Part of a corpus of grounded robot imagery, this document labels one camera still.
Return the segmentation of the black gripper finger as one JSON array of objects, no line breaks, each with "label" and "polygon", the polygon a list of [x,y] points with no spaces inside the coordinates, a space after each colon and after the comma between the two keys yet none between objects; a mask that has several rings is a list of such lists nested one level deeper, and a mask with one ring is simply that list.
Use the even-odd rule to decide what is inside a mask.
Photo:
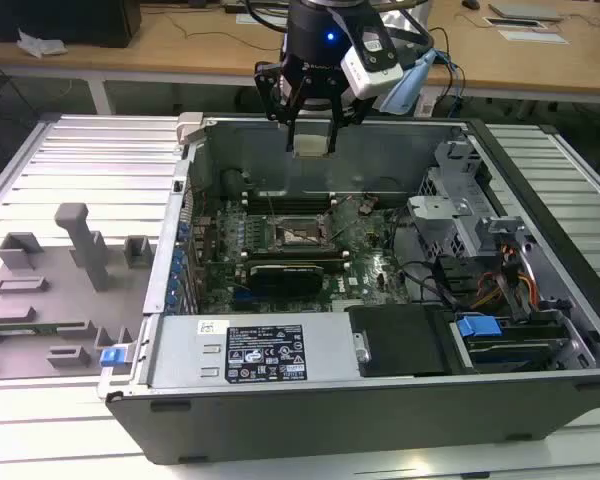
[{"label": "black gripper finger", "polygon": [[327,141],[328,154],[335,152],[339,130],[350,125],[360,125],[371,111],[375,101],[375,96],[359,99],[351,88],[332,99],[332,119]]},{"label": "black gripper finger", "polygon": [[291,86],[282,65],[257,62],[254,82],[268,120],[287,127],[286,150],[294,150],[295,124],[301,108],[301,88]]}]

